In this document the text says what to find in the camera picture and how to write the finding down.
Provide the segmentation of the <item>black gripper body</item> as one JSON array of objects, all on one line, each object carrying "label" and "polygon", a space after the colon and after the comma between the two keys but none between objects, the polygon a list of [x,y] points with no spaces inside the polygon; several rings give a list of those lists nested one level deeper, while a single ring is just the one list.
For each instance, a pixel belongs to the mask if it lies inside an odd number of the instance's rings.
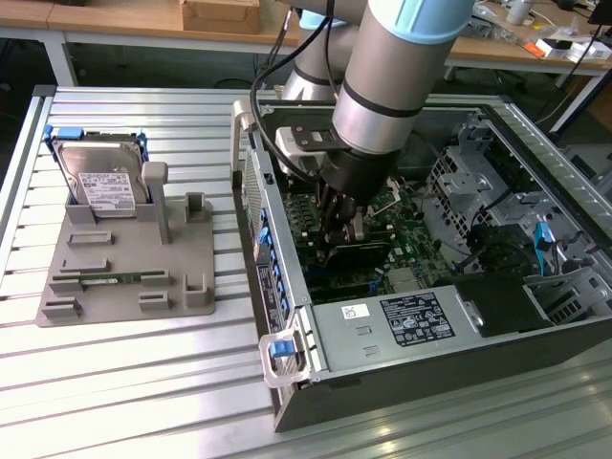
[{"label": "black gripper body", "polygon": [[372,155],[355,149],[328,151],[319,171],[320,198],[343,194],[367,205],[383,188],[401,151]]}]

